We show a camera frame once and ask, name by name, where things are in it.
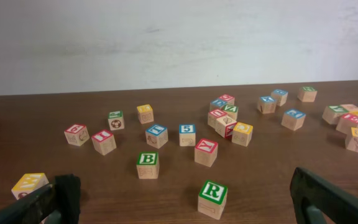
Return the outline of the green R block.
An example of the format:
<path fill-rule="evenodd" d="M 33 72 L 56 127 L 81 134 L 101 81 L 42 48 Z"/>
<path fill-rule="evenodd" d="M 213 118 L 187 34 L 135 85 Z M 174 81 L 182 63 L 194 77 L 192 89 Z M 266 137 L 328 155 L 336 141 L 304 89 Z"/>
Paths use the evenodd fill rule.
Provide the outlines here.
<path fill-rule="evenodd" d="M 226 206 L 228 187 L 207 180 L 198 194 L 198 211 L 219 220 Z"/>

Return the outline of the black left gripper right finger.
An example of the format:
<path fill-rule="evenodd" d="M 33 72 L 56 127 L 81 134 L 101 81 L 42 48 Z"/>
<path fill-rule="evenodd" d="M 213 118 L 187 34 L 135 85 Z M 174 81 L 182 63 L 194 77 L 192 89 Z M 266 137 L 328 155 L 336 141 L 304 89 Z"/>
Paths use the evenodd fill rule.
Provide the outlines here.
<path fill-rule="evenodd" d="M 311 171 L 297 167 L 290 183 L 296 222 L 358 223 L 358 198 Z"/>

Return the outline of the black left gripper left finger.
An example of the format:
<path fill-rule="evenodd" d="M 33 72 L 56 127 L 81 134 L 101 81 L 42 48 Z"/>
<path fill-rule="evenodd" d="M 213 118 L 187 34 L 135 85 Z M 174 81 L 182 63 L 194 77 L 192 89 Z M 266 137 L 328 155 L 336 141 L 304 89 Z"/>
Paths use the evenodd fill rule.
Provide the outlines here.
<path fill-rule="evenodd" d="M 78 223 L 81 180 L 74 174 L 58 175 L 15 203 L 0 210 L 0 224 L 41 223 L 50 217 L 52 223 Z"/>

